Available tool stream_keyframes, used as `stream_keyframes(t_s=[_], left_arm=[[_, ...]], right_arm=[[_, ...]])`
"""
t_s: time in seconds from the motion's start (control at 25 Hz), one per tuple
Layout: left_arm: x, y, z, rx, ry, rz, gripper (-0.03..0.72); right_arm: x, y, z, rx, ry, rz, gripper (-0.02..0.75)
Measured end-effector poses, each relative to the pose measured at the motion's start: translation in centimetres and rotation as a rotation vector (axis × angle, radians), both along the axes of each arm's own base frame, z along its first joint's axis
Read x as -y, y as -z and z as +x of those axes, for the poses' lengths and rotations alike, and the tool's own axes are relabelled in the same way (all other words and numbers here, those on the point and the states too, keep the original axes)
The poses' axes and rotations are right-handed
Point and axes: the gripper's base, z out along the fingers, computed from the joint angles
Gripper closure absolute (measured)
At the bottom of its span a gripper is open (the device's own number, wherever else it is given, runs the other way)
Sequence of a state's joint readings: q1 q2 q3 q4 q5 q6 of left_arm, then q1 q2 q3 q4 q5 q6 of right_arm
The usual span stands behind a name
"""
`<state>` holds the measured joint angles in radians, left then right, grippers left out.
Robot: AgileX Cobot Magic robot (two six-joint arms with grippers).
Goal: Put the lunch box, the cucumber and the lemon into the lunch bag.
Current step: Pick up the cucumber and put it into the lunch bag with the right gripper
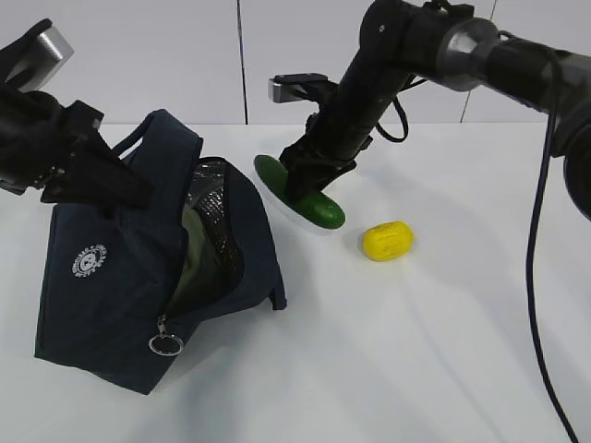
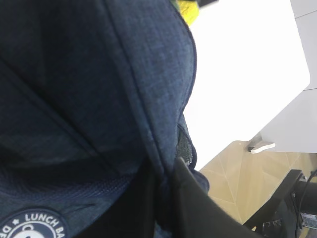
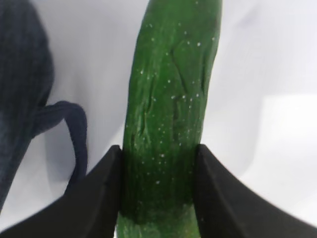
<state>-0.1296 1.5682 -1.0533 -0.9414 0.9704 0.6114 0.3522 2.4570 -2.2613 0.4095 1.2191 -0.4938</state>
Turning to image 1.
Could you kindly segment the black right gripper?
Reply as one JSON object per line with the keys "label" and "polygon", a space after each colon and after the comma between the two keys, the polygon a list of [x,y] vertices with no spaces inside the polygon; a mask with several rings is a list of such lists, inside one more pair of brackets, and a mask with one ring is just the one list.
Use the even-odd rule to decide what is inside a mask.
{"label": "black right gripper", "polygon": [[372,142],[372,130],[372,114],[311,115],[304,135],[280,155],[280,162],[288,171],[288,199],[298,202],[353,171],[356,157]]}

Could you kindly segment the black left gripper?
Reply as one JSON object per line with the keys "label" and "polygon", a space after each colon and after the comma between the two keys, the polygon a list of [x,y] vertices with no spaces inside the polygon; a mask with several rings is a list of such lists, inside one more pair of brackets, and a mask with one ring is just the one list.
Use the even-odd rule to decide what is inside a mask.
{"label": "black left gripper", "polygon": [[98,129],[104,114],[82,101],[62,107],[32,139],[30,186],[42,203],[113,217],[115,207],[145,208],[151,184],[110,149]]}

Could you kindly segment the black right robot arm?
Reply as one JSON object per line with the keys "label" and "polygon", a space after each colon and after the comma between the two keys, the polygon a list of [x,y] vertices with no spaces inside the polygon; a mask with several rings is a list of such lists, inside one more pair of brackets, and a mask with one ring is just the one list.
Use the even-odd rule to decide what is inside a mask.
{"label": "black right robot arm", "polygon": [[549,153],[563,161],[567,191],[590,211],[590,59],[500,31],[470,5],[376,1],[356,54],[338,82],[317,73],[278,75],[275,102],[310,101],[302,138],[283,150],[284,195],[296,203],[352,171],[371,131],[414,78],[455,91],[486,87],[556,117]]}

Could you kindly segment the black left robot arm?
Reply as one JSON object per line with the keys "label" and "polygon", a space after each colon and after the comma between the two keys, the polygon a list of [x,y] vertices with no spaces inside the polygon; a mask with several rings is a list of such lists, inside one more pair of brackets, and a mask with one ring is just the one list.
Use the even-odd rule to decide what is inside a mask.
{"label": "black left robot arm", "polygon": [[43,203],[143,209],[152,186],[99,132],[103,114],[85,102],[65,107],[40,91],[1,89],[1,188]]}

